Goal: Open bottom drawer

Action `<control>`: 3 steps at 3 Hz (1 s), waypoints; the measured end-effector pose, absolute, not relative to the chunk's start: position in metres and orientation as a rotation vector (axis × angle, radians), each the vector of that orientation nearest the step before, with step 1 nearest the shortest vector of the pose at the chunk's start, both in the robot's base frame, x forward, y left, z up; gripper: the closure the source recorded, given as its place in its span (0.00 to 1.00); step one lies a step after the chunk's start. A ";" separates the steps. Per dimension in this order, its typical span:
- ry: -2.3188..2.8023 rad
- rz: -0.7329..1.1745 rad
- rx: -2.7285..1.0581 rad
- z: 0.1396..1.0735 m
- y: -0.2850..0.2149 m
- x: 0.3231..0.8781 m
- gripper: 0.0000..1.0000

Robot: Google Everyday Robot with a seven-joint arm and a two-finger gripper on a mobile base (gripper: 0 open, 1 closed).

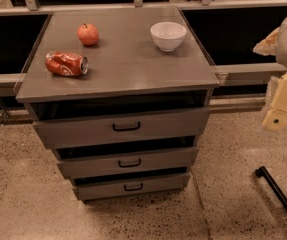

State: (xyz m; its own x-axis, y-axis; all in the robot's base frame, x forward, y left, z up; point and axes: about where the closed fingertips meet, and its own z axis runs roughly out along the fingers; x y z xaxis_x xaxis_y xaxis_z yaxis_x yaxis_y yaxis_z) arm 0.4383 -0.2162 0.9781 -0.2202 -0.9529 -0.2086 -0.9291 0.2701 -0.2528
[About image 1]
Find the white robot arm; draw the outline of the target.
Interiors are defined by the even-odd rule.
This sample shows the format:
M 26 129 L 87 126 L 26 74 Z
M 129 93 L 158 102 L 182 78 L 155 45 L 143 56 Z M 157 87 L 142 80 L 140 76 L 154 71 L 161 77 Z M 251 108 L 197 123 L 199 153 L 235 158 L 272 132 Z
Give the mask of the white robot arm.
M 278 64 L 287 68 L 287 17 L 278 28 L 254 46 L 253 52 L 263 56 L 273 55 Z M 276 83 L 277 88 L 262 122 L 264 129 L 273 132 L 287 126 L 287 72 Z

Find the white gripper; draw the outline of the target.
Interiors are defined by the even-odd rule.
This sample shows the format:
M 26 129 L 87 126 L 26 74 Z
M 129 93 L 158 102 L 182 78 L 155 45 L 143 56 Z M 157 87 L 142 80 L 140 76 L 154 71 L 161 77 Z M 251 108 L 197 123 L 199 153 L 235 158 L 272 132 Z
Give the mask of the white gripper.
M 278 80 L 278 87 L 271 102 L 262 127 L 277 132 L 287 127 L 287 73 Z

